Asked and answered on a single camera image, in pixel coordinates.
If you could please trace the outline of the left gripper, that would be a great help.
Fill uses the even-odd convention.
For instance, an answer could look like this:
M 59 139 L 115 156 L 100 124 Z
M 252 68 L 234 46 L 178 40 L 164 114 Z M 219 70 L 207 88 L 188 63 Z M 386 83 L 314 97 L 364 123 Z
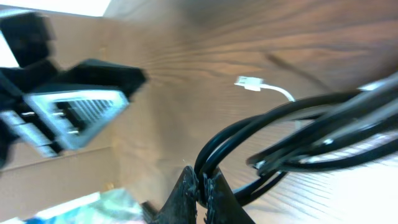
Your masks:
M 48 60 L 1 69 L 1 158 L 19 138 L 47 157 L 85 147 L 130 104 L 144 71 L 96 59 L 59 71 Z

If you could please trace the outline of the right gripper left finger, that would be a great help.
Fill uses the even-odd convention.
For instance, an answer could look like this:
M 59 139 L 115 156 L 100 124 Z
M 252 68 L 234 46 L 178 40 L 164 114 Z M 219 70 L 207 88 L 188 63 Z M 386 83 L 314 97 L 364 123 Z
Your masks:
M 192 166 L 186 166 L 164 206 L 156 213 L 151 223 L 196 224 L 198 179 Z

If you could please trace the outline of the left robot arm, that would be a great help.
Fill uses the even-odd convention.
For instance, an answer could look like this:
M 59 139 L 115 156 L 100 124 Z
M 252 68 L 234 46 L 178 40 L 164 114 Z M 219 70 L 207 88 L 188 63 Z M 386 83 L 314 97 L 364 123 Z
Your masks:
M 18 64 L 1 69 L 2 166 L 18 140 L 44 157 L 85 147 L 147 80 L 140 68 L 97 59 L 58 68 L 47 21 L 33 11 L 3 14 L 1 34 Z

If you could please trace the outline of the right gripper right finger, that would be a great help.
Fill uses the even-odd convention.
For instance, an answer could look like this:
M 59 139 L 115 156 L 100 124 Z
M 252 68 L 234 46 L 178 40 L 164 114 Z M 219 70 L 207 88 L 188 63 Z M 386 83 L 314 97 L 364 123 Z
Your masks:
M 207 213 L 209 224 L 254 224 L 252 218 L 236 200 L 222 171 L 216 168 L 211 175 L 204 176 Z

